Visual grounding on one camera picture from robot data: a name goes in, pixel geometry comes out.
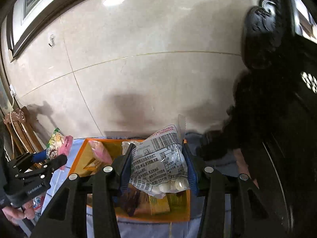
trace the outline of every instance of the barcode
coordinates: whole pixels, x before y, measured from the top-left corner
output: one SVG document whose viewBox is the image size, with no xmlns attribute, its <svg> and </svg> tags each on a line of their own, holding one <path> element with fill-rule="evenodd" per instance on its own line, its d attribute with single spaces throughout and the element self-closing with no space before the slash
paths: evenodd
<svg viewBox="0 0 317 238">
<path fill-rule="evenodd" d="M 151 140 L 152 145 L 155 150 L 162 149 L 164 147 L 167 147 L 173 143 L 178 143 L 178 136 L 175 132 L 171 132 L 168 134 L 165 134 L 163 136 L 154 138 Z"/>
</svg>

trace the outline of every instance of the hand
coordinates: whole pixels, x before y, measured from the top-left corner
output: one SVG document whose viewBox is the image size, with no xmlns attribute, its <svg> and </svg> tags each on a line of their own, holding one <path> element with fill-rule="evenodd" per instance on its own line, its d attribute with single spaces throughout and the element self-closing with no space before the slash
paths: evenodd
<svg viewBox="0 0 317 238">
<path fill-rule="evenodd" d="M 33 219 L 35 217 L 34 209 L 33 209 L 33 201 L 29 201 L 23 205 L 24 213 L 17 208 L 13 208 L 11 206 L 6 206 L 2 209 L 6 218 L 13 224 L 17 225 L 17 220 L 21 220 L 24 218 Z"/>
<path fill-rule="evenodd" d="M 240 174 L 247 174 L 249 177 L 251 177 L 250 173 L 249 173 L 249 169 L 248 169 L 248 165 L 244 160 L 244 157 L 242 155 L 241 149 L 234 149 L 233 150 L 233 155 L 235 156 L 236 160 L 237 160 L 237 165 L 238 165 L 238 171 Z M 253 183 L 258 187 L 259 189 L 259 185 L 257 183 L 257 180 L 254 179 Z"/>
</svg>

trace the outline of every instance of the food item in box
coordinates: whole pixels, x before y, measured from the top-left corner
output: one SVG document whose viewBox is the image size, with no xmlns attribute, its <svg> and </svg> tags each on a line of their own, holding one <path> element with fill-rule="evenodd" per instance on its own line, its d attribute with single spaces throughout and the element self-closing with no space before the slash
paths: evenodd
<svg viewBox="0 0 317 238">
<path fill-rule="evenodd" d="M 144 191 L 140 191 L 139 203 L 137 208 L 134 211 L 134 215 L 137 215 L 137 214 L 148 214 L 148 215 L 151 214 L 149 195 L 145 193 Z"/>
<path fill-rule="evenodd" d="M 156 214 L 161 214 L 161 213 L 166 213 L 171 211 L 166 196 L 162 199 L 157 199 L 154 196 L 150 196 L 149 200 L 150 200 L 151 215 L 156 215 Z"/>
<path fill-rule="evenodd" d="M 169 193 L 167 195 L 168 203 L 171 208 L 186 208 L 187 196 L 186 191 L 181 191 L 177 193 Z"/>
<path fill-rule="evenodd" d="M 190 188 L 182 154 L 183 121 L 179 116 L 178 127 L 169 125 L 157 131 L 133 150 L 130 183 L 139 190 L 163 198 L 167 192 Z"/>
<path fill-rule="evenodd" d="M 141 191 L 130 185 L 126 191 L 120 196 L 119 205 L 128 214 L 133 216 L 139 204 Z"/>
<path fill-rule="evenodd" d="M 86 165 L 84 167 L 84 170 L 94 172 L 94 171 L 98 170 L 100 168 L 100 166 L 102 166 L 102 162 L 100 162 L 98 159 L 95 159 L 94 161 L 92 161 L 91 163 Z"/>
<path fill-rule="evenodd" d="M 93 150 L 95 159 L 98 159 L 100 162 L 103 162 L 105 165 L 112 164 L 112 158 L 108 150 L 102 144 L 102 142 L 97 140 L 90 140 L 88 142 L 91 146 L 91 149 Z"/>
</svg>

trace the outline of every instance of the white cable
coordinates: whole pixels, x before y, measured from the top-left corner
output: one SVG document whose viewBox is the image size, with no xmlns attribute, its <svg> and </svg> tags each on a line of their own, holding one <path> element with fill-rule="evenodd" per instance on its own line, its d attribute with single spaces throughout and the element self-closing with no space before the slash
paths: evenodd
<svg viewBox="0 0 317 238">
<path fill-rule="evenodd" d="M 28 151 L 28 149 L 26 148 L 26 146 L 25 146 L 25 144 L 23 143 L 23 141 L 21 140 L 21 138 L 20 138 L 20 136 L 18 135 L 18 133 L 16 132 L 16 129 L 15 129 L 15 127 L 14 127 L 14 124 L 13 124 L 13 121 L 12 121 L 12 117 L 11 117 L 11 112 L 13 111 L 13 106 L 14 106 L 14 97 L 13 97 L 13 94 L 12 94 L 12 92 L 10 91 L 10 94 L 11 94 L 11 97 L 12 97 L 12 105 L 11 105 L 11 110 L 10 110 L 10 120 L 11 120 L 11 124 L 12 124 L 12 126 L 13 126 L 13 129 L 14 129 L 14 131 L 15 131 L 15 133 L 16 133 L 16 135 L 19 137 L 19 140 L 21 141 L 21 143 L 23 144 L 23 146 L 24 146 L 24 148 L 25 148 L 25 150 L 27 151 L 27 152 L 29 152 Z"/>
<path fill-rule="evenodd" d="M 5 146 L 3 146 L 3 149 L 4 149 L 4 151 L 5 151 L 5 158 L 6 158 L 7 161 L 9 162 L 11 159 L 10 159 L 10 157 L 9 157 L 9 154 L 8 154 L 7 150 L 5 149 Z"/>
<path fill-rule="evenodd" d="M 14 144 L 13 144 L 13 137 L 12 137 L 12 135 L 11 135 L 11 141 L 12 141 L 12 155 L 13 155 L 12 158 L 14 158 Z"/>
</svg>

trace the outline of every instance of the wall tile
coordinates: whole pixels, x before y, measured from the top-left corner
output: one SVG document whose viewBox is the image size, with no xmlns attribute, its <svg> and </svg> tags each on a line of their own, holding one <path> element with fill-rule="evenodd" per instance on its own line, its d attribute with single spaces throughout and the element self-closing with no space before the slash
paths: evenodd
<svg viewBox="0 0 317 238">
<path fill-rule="evenodd" d="M 64 43 L 60 18 L 47 26 L 12 63 L 8 57 L 6 23 L 1 28 L 4 67 L 10 84 L 21 97 L 37 87 L 72 72 Z M 50 36 L 55 35 L 55 46 L 50 47 Z"/>
<path fill-rule="evenodd" d="M 240 54 L 241 30 L 257 0 L 86 0 L 61 16 L 74 70 L 171 51 Z"/>
<path fill-rule="evenodd" d="M 33 90 L 19 103 L 28 108 L 32 126 L 45 144 L 56 127 L 74 138 L 100 136 L 73 73 Z"/>
<path fill-rule="evenodd" d="M 188 130 L 220 128 L 245 69 L 236 55 L 164 53 L 102 63 L 75 77 L 104 135 L 137 136 L 173 123 L 179 113 Z"/>
</svg>

